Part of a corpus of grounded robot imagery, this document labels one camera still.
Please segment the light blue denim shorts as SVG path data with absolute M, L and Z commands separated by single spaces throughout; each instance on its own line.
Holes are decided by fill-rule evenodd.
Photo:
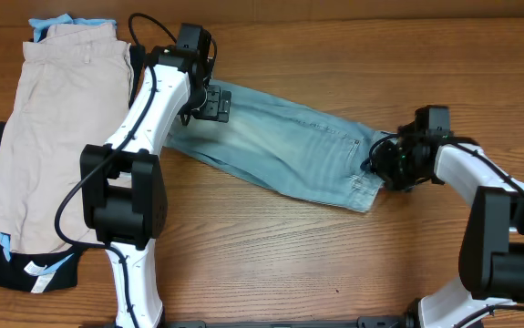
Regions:
M 384 182 L 363 164 L 384 132 L 258 90 L 217 84 L 231 92 L 229 121 L 175 121 L 167 147 L 285 196 L 371 209 Z

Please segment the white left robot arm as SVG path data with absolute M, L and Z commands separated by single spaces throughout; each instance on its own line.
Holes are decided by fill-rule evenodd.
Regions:
M 172 123 L 226 123 L 231 93 L 211 84 L 216 43 L 199 25 L 182 24 L 174 43 L 147 56 L 129 112 L 102 146 L 80 156 L 83 215 L 106 249 L 118 299 L 117 327 L 159 327 L 163 303 L 156 284 L 156 239 L 168 200 L 159 155 Z

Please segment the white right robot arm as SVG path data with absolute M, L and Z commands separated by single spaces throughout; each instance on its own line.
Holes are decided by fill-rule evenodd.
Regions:
M 364 165 L 388 190 L 447 184 L 470 214 L 457 278 L 401 315 L 363 316 L 358 326 L 480 327 L 496 311 L 524 312 L 524 183 L 456 135 L 448 108 L 419 108 L 413 122 L 374 143 Z

